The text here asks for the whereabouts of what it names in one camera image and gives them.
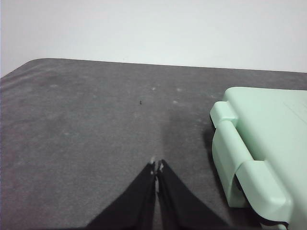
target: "gray felt mat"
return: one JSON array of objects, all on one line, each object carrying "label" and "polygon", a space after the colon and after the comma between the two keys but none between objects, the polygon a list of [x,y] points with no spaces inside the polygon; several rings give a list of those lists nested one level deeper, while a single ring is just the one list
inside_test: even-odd
[{"label": "gray felt mat", "polygon": [[152,156],[230,225],[252,225],[249,209],[227,206],[211,158],[209,111],[233,86],[306,90],[307,74],[69,59],[9,73],[1,79],[2,229],[84,226]]}]

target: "mint green plastic case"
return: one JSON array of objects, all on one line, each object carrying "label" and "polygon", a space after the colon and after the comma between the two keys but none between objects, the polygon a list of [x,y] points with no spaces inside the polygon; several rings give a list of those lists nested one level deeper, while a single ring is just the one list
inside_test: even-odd
[{"label": "mint green plastic case", "polygon": [[307,91],[233,87],[210,111],[213,160],[230,207],[307,229]]}]

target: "white wall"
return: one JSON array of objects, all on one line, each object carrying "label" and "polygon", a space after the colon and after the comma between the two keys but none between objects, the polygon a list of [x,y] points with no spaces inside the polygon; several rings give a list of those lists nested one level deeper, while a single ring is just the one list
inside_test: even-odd
[{"label": "white wall", "polygon": [[2,0],[1,75],[36,58],[307,72],[307,1]]}]

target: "gray table surface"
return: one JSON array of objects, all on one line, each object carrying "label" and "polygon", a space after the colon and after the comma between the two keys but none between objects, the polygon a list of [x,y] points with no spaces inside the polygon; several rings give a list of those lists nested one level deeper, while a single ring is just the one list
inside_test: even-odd
[{"label": "gray table surface", "polygon": [[[209,111],[233,86],[307,89],[307,73],[70,59],[30,61],[1,79],[2,229],[81,227],[152,156],[230,225],[211,156]],[[156,204],[154,229],[161,229]]]}]

